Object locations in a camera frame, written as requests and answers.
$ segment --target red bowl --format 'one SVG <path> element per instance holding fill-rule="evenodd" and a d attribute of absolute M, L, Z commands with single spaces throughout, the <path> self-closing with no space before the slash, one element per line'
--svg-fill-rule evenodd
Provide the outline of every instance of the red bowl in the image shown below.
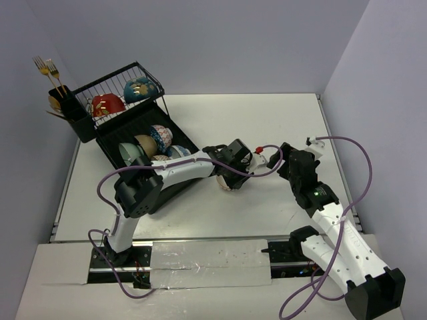
<path fill-rule="evenodd" d="M 123 101 L 113 93 L 105 95 L 97 95 L 92 100 L 92 116 L 102 117 L 112 113 L 125 111 L 125 104 Z"/>

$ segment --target gray wall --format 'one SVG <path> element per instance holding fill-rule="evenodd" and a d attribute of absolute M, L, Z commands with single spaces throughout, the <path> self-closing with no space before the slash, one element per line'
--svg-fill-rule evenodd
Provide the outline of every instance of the gray wall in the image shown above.
<path fill-rule="evenodd" d="M 49 80 L 31 60 L 52 58 L 71 80 L 24 0 L 0 1 L 0 319 L 21 300 L 38 243 L 50 236 L 76 138 L 46 114 Z"/>
<path fill-rule="evenodd" d="M 358 207 L 391 267 L 407 278 L 405 319 L 427 319 L 427 2 L 371 1 L 324 94 L 332 133 L 354 137 L 373 160 Z M 357 148 L 338 143 L 353 197 L 366 184 Z"/>
<path fill-rule="evenodd" d="M 321 93 L 368 0 L 27 2 L 79 85 L 138 60 L 167 93 Z"/>

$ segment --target gold fork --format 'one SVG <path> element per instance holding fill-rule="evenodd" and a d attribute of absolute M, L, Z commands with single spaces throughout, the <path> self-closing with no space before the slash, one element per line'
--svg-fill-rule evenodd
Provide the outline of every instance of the gold fork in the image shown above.
<path fill-rule="evenodd" d="M 55 64 L 53 63 L 52 59 L 46 60 L 47 68 L 49 69 L 52 77 L 54 77 L 56 80 L 59 81 L 59 84 L 62 87 L 62 90 L 64 90 L 64 93 L 67 94 L 67 91 L 64 88 L 64 85 L 62 84 L 61 80 L 59 80 L 59 71 L 56 69 Z"/>
<path fill-rule="evenodd" d="M 52 82 L 52 85 L 55 87 L 56 91 L 58 91 L 61 98 L 63 98 L 60 90 L 57 88 L 57 86 L 53 83 L 52 79 L 50 78 L 49 70 L 46 66 L 46 63 L 42 60 L 42 58 L 40 58 L 40 56 L 36 56 L 36 57 L 33 57 L 33 61 L 34 61 L 35 65 L 37 66 L 38 70 L 40 71 L 40 73 L 49 78 L 49 80 Z"/>

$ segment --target dish rack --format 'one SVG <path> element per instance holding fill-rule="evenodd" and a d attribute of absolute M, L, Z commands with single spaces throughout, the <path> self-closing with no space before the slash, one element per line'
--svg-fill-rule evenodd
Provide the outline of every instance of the dish rack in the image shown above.
<path fill-rule="evenodd" d="M 157 87 L 157 94 L 136 103 L 125 103 L 125 111 L 101 117 L 92 117 L 91 101 L 95 96 L 113 93 L 124 102 L 123 88 L 125 84 L 129 80 L 138 77 L 147 77 L 152 81 Z M 49 94 L 58 99 L 61 108 L 63 108 L 63 104 L 67 104 L 67 99 L 72 100 L 75 106 L 75 110 L 72 112 L 74 114 L 78 113 L 78 117 L 73 119 L 70 126 L 77 133 L 81 142 L 86 143 L 96 139 L 98 145 L 116 169 L 126 166 L 119 152 L 119 143 L 134 143 L 134 136 L 149 135 L 151 125 L 163 125 L 169 128 L 173 133 L 172 145 L 181 145 L 191 153 L 199 151 L 190 138 L 172 121 L 163 98 L 165 91 L 160 82 L 138 62 L 131 63 L 77 90 L 70 91 L 67 98 L 62 99 L 62 102 L 55 91 L 50 91 Z M 157 104 L 156 99 L 159 98 L 163 100 L 166 112 Z M 149 214 L 156 212 L 158 208 L 189 187 L 193 182 L 195 180 L 184 181 L 162 190 Z"/>

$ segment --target white table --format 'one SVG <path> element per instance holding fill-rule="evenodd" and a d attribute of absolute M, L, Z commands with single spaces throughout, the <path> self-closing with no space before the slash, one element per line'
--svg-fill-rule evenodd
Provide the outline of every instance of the white table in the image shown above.
<path fill-rule="evenodd" d="M 373 236 L 364 236 L 378 253 Z M 86 284 L 91 245 L 59 243 L 39 245 L 17 313 L 17 320 L 150 320 L 150 319 L 245 319 L 276 320 L 284 300 L 308 283 L 308 278 L 272 279 L 269 285 L 253 287 L 204 287 L 158 290 L 147 299 L 126 297 L 117 284 Z M 285 309 L 289 315 L 311 289 L 299 294 Z M 340 294 L 329 278 L 324 295 Z M 142 294 L 139 290 L 133 294 Z M 343 300 L 315 297 L 297 320 L 354 320 Z M 403 320 L 395 309 L 378 320 Z"/>
<path fill-rule="evenodd" d="M 306 137 L 328 135 L 314 94 L 167 95 L 171 118 L 202 148 L 240 138 L 254 149 L 286 141 L 305 147 Z M 274 150 L 265 150 L 269 157 Z M 319 179 L 348 204 L 336 157 L 329 141 L 318 167 Z M 96 185 L 113 170 L 95 141 L 79 146 L 59 213 L 55 241 L 87 240 L 87 230 L 110 228 L 113 210 L 97 198 Z M 114 198 L 111 178 L 103 193 Z M 235 192 L 220 189 L 214 177 L 181 193 L 139 222 L 134 239 L 283 237 L 315 225 L 298 207 L 289 183 L 277 174 L 251 178 Z"/>

